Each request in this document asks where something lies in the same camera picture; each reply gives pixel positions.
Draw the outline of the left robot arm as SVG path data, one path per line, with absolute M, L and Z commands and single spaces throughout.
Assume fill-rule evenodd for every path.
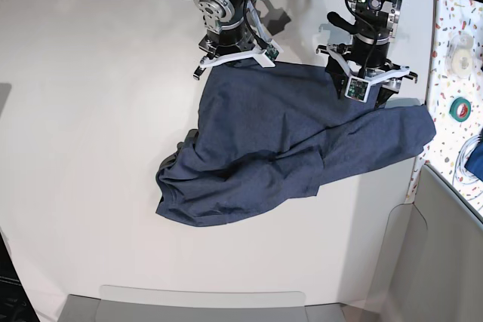
M 401 82 L 417 80 L 417 73 L 388 58 L 389 46 L 397 33 L 401 0 L 344 0 L 355 18 L 348 22 L 336 12 L 327 14 L 328 22 L 349 33 L 351 44 L 320 44 L 315 52 L 328 55 L 326 71 L 331 75 L 337 96 L 366 103 L 378 91 L 377 109 L 398 94 Z

